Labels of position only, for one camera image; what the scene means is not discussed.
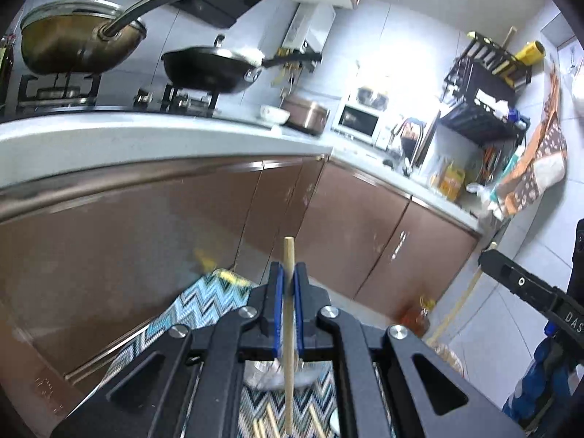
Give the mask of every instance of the black frying pan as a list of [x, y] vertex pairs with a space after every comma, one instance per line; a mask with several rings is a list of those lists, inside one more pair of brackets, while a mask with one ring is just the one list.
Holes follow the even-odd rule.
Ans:
[[179, 89], [204, 90], [214, 93], [236, 93], [253, 84], [262, 69], [286, 62], [322, 61], [322, 54], [290, 54], [271, 59], [263, 54], [245, 55], [221, 48], [224, 36], [219, 35], [214, 46], [195, 46], [162, 55], [164, 70], [172, 84]]

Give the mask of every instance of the patterned tablecloth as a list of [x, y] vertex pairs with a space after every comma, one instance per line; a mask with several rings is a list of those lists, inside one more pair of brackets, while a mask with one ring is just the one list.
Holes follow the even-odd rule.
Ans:
[[[252, 288], [251, 282], [228, 270], [220, 269], [204, 275], [183, 291], [164, 313], [154, 319], [144, 332], [119, 353], [99, 386], [108, 382], [132, 362], [173, 324], [186, 324], [192, 329], [214, 324], [225, 313], [246, 304]], [[284, 392], [262, 392], [244, 386], [239, 408], [239, 437], [255, 438], [252, 421], [263, 419], [268, 435], [266, 438], [280, 438], [273, 436], [274, 433], [266, 414], [268, 403], [272, 406], [280, 434], [283, 434]], [[310, 404], [314, 406], [325, 434], [329, 438], [334, 437], [335, 434], [329, 427], [329, 420], [331, 413], [337, 408], [337, 397], [330, 363], [311, 387], [294, 390], [294, 436], [317, 437], [308, 411]]]

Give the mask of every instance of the brown cabinet door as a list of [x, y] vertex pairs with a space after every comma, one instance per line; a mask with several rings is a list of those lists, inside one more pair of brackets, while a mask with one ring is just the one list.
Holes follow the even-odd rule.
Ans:
[[[296, 187], [294, 187], [292, 199], [288, 204], [284, 219], [278, 229], [269, 263], [273, 261], [282, 261], [284, 237], [287, 235], [296, 237], [298, 235], [300, 226], [302, 225], [302, 220], [306, 214], [306, 209], [310, 204], [324, 164], [324, 159], [311, 158], [303, 161], [298, 182], [296, 183]], [[266, 270], [264, 271], [263, 283], [268, 281], [268, 275], [270, 274], [268, 268], [269, 263], [266, 265]]]
[[299, 159], [288, 166], [266, 166], [253, 195], [234, 269], [237, 274], [258, 284], [268, 265], [303, 165]]
[[[0, 384], [27, 427], [36, 436], [48, 437], [84, 395], [47, 366], [10, 316], [0, 304]], [[20, 436], [8, 433], [5, 412], [0, 435]]]
[[365, 179], [327, 164], [296, 241], [296, 261], [306, 262], [308, 274], [349, 298], [367, 278], [408, 204]]
[[0, 224], [0, 301], [61, 374], [234, 260], [260, 171], [86, 196]]
[[398, 320], [420, 295], [438, 300], [477, 240], [411, 202], [355, 300]]

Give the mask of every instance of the black rack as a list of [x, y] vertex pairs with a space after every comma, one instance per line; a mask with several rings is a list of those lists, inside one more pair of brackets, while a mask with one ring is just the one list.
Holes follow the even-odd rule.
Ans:
[[444, 100], [452, 88], [452, 110], [440, 118], [440, 123], [479, 146], [498, 141], [523, 141], [525, 127], [497, 118], [494, 110], [478, 100], [482, 90], [496, 101], [506, 100], [509, 107], [516, 102], [516, 87], [531, 82], [531, 67], [526, 66], [494, 41], [474, 32], [472, 41], [457, 57], [445, 77]]
[[[480, 63], [492, 75], [489, 85], [497, 84], [496, 81], [498, 80], [503, 82], [514, 93], [519, 84], [523, 86], [531, 83], [531, 66], [526, 66], [510, 52], [507, 52], [496, 42], [482, 34], [470, 32], [468, 35], [472, 37], [471, 42], [462, 54], [456, 58], [454, 65], [445, 77], [445, 92], [449, 86], [460, 87], [464, 85], [463, 81], [468, 80], [469, 61]], [[513, 87], [507, 84], [505, 80], [512, 82]], [[488, 87], [483, 88], [483, 90], [489, 93]]]
[[466, 99], [460, 100], [449, 113], [440, 118], [442, 125], [479, 146], [505, 140], [515, 140], [519, 145], [529, 128], [529, 121], [524, 119], [523, 122], [526, 124], [525, 129], [497, 118], [493, 109], [480, 101], [470, 102]]

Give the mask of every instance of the orange patterned towel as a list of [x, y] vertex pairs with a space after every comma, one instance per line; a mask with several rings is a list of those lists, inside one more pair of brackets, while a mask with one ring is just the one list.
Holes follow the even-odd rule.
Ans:
[[562, 134], [558, 105], [560, 78], [556, 66], [550, 73], [550, 94], [545, 102], [542, 120], [529, 140], [515, 168], [496, 188], [507, 215], [513, 215], [533, 204], [544, 191], [566, 175], [568, 150]]

